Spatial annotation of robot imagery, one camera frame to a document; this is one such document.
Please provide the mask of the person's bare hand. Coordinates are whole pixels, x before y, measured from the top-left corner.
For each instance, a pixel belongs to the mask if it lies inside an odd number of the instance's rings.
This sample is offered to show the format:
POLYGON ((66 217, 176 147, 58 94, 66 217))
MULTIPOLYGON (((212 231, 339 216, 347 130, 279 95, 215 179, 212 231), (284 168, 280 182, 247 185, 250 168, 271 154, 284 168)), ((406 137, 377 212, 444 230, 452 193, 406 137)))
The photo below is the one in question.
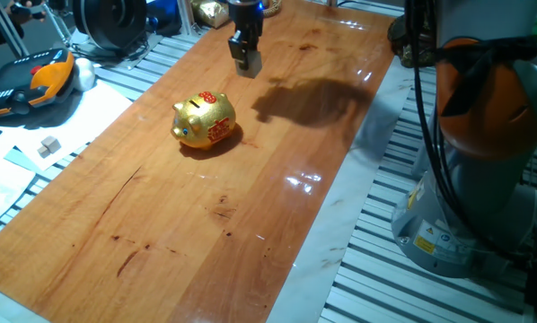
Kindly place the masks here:
POLYGON ((8 14, 11 15, 30 15, 31 10, 27 8, 26 6, 22 5, 20 2, 17 1, 11 1, 6 6, 6 11, 8 14))

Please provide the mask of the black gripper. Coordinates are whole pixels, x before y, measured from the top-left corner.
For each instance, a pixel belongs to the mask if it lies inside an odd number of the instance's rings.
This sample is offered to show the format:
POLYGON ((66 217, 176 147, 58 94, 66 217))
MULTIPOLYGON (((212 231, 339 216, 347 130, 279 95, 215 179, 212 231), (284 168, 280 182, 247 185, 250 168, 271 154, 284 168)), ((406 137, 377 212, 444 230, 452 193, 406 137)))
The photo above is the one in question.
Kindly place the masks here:
POLYGON ((264 5, 261 0, 229 0, 228 9, 235 29, 234 35, 228 40, 231 56, 239 67, 248 67, 249 51, 258 51, 264 5))

